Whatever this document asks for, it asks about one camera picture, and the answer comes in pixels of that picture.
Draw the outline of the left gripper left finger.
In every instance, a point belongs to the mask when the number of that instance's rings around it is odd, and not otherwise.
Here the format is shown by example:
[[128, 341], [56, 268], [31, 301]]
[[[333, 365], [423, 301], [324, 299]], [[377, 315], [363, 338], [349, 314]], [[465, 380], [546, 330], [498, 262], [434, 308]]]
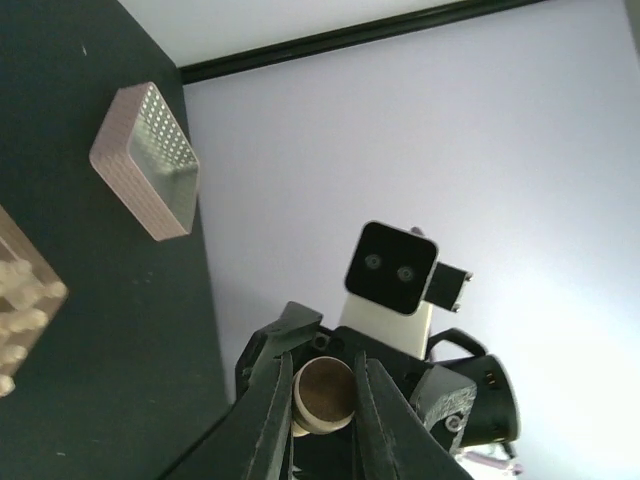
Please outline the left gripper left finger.
[[293, 362], [267, 363], [223, 421], [172, 467], [168, 479], [289, 479]]

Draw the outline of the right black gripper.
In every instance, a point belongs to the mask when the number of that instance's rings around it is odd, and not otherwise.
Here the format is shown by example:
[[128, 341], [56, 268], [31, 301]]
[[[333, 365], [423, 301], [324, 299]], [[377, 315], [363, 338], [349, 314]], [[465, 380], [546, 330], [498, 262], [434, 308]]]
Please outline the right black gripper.
[[279, 318], [256, 330], [246, 344], [235, 366], [236, 394], [244, 394], [267, 363], [284, 352], [290, 351], [300, 367], [320, 356], [353, 366], [363, 351], [383, 364], [427, 430], [457, 416], [455, 430], [464, 430], [462, 449], [499, 445], [507, 455], [515, 453], [520, 425], [510, 380], [499, 359], [476, 339], [456, 328], [445, 330], [427, 341], [427, 349], [448, 342], [468, 355], [418, 360], [349, 327], [326, 328], [322, 319], [320, 312], [289, 301]]

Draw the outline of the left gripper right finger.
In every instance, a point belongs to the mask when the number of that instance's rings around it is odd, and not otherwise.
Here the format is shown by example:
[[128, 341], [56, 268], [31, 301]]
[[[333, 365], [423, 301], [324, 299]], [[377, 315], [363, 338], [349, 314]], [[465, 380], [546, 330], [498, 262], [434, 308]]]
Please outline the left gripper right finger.
[[354, 479], [456, 480], [471, 475], [425, 429], [377, 359], [355, 357]]

